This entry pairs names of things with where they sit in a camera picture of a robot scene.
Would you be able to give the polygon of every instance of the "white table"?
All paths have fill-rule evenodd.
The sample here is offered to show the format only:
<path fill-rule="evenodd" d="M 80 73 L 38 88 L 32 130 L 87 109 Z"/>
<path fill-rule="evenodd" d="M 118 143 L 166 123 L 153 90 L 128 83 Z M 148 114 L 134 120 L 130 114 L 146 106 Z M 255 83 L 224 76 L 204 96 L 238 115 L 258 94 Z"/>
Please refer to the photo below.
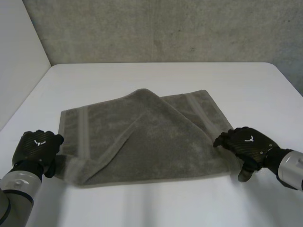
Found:
<path fill-rule="evenodd" d="M 52 67 L 0 132 L 0 175 L 25 131 L 58 131 L 62 110 L 125 96 L 206 89 L 233 127 L 251 126 L 303 151 L 303 98 L 268 63 L 63 64 Z M 303 193 L 268 170 L 237 176 L 79 189 L 43 179 L 28 227 L 302 226 Z"/>

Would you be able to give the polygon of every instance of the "gray towel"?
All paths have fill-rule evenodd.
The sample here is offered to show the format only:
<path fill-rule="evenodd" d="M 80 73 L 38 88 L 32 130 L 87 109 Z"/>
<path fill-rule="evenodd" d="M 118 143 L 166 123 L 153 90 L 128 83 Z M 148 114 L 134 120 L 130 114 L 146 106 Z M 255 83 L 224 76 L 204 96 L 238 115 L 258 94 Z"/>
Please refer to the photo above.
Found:
<path fill-rule="evenodd" d="M 238 159 L 212 144 L 231 128 L 205 90 L 158 97 L 139 89 L 61 113 L 56 177 L 101 186 L 228 174 Z"/>

